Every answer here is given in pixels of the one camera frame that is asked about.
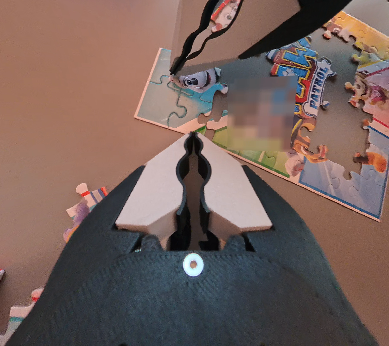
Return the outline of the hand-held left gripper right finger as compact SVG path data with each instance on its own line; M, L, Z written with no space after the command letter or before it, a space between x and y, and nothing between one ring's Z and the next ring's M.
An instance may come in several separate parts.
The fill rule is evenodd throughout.
M273 224L256 194L245 168L230 154L195 133L200 190L200 224L206 241L201 250L219 250L231 236L269 230Z

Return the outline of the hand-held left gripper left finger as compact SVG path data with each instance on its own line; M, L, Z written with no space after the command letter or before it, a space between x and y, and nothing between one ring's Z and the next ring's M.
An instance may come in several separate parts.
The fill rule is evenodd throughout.
M183 179L192 146L189 133L145 164L116 219L117 229L156 236L164 250L188 248L191 216Z

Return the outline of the assembled pink red puzzle section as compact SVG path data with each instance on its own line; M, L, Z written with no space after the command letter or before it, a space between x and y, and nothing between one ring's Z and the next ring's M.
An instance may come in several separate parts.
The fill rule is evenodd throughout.
M241 0L223 0L211 15L211 32L215 33L227 28L235 18ZM389 58L389 38L384 33L360 21L344 11L323 24L323 38L329 40L333 36L349 42L354 39L354 47L377 55L382 60Z

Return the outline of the green puzzle section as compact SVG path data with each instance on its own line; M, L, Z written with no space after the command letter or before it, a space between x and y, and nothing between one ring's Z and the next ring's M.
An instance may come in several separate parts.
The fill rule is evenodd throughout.
M252 151L252 150L232 150L227 148L227 110L222 112L218 122L210 119L207 124L197 124L196 132L205 135L207 130L214 130L212 141L219 147L227 150L238 158L247 160L253 165L272 171L287 179L291 178L285 164L289 157L285 152L278 151Z

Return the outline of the assembled logo puzzle section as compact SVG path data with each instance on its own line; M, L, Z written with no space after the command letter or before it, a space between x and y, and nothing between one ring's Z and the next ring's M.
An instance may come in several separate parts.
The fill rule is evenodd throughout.
M332 61L319 57L311 46L312 37L306 36L267 52L266 58L273 63L270 71L272 76L298 78L294 115L317 119L319 109L326 109L329 105L329 101L323 99L326 81L336 72L332 70Z

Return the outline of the pink dog puzzle piece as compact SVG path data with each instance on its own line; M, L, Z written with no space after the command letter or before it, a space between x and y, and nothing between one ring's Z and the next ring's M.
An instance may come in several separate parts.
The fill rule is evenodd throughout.
M362 108L374 121L388 128L389 61L366 51L353 54L351 59L357 68L353 83L345 83L345 89L352 93L348 102L355 108Z

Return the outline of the white purple striped puzzle piece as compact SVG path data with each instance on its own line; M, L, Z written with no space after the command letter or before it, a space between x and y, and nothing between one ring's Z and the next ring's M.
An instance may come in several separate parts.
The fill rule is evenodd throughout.
M105 187L90 191L86 183L79 184L75 191L80 195L80 202L66 210L72 220L72 227L66 229L63 233L63 238L66 243L68 243L85 217L108 195Z

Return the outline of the white teal purple puzzle piece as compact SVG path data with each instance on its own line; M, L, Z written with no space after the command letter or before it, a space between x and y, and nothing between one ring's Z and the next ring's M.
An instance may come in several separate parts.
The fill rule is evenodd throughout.
M31 304L27 306L12 306L9 313L9 322L6 329L6 332L3 335L0 335L0 345L4 346L10 339L10 337L14 334L16 329L22 323L22 321L26 318L26 316L31 312L36 302L39 300L41 294L43 292L43 288L38 288L32 291L31 293Z

